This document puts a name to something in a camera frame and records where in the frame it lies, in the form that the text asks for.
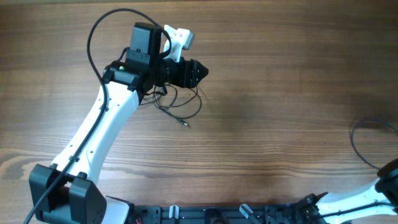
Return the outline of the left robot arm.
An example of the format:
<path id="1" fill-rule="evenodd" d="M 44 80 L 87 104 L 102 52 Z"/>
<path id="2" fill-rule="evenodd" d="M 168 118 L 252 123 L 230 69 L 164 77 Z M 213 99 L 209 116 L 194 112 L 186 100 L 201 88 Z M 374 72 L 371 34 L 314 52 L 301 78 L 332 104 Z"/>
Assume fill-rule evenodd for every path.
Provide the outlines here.
<path id="1" fill-rule="evenodd" d="M 106 66 L 97 99 L 69 145 L 48 166 L 29 176 L 30 218 L 45 223 L 127 223 L 133 204 L 104 196 L 99 175 L 113 142 L 147 95 L 165 95 L 167 85 L 194 89 L 208 74 L 182 57 L 195 36 L 188 29 L 138 22 L 131 44 Z"/>

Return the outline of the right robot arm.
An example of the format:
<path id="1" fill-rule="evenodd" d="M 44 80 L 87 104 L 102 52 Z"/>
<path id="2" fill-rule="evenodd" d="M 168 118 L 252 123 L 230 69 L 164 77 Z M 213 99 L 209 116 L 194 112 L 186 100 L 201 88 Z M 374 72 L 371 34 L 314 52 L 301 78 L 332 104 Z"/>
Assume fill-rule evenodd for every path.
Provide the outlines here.
<path id="1" fill-rule="evenodd" d="M 397 215 L 397 159 L 377 172 L 377 179 L 343 193 L 311 195 L 295 206 L 294 223 L 344 223 L 373 215 Z"/>

